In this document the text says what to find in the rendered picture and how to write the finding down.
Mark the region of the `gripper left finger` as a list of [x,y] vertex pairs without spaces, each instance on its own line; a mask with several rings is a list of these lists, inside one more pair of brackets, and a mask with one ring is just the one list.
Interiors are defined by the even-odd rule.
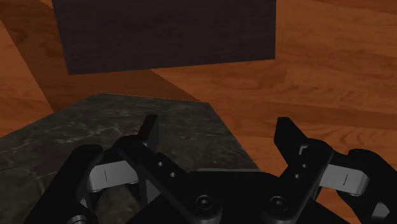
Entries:
[[136,183],[143,209],[126,224],[219,224],[222,203],[200,172],[187,173],[157,152],[157,115],[138,134],[108,150],[98,144],[74,149],[23,224],[99,224],[100,190]]

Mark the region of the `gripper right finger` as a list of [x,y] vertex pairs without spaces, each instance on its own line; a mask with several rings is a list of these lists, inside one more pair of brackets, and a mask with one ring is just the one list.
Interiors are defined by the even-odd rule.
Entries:
[[277,119],[274,144],[288,166],[268,186],[261,224],[349,224],[317,202],[322,188],[337,191],[361,224],[397,224],[397,170],[380,155],[343,155],[287,117]]

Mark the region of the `dark robot stand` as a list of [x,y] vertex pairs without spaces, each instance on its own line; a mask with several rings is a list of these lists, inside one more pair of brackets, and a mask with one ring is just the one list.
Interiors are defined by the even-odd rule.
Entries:
[[52,0],[69,74],[275,57],[277,0]]

